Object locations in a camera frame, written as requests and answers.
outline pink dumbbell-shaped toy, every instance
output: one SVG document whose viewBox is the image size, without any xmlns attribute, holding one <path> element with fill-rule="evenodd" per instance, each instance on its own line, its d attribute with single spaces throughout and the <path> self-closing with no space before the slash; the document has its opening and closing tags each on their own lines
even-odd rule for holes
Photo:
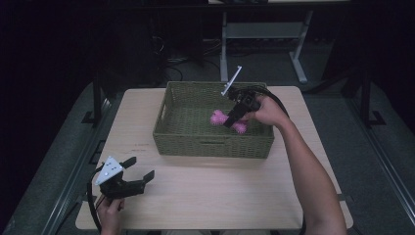
<svg viewBox="0 0 415 235">
<path fill-rule="evenodd" d="M 210 117 L 210 123 L 213 125 L 220 125 L 225 123 L 225 121 L 229 118 L 226 114 L 224 114 L 220 110 L 215 110 Z M 247 131 L 248 122 L 245 120 L 238 120 L 233 125 L 234 128 L 239 134 L 243 134 Z"/>
</svg>

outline green woven basket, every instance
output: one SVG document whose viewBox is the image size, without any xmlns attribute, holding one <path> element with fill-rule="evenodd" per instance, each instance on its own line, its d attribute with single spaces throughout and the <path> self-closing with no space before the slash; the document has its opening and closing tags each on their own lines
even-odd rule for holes
<svg viewBox="0 0 415 235">
<path fill-rule="evenodd" d="M 274 141 L 272 126 L 250 120 L 248 130 L 212 125 L 214 110 L 224 114 L 235 102 L 220 94 L 224 82 L 171 81 L 165 89 L 153 137 L 161 155 L 265 159 Z M 235 82 L 236 87 L 265 83 Z"/>
</svg>

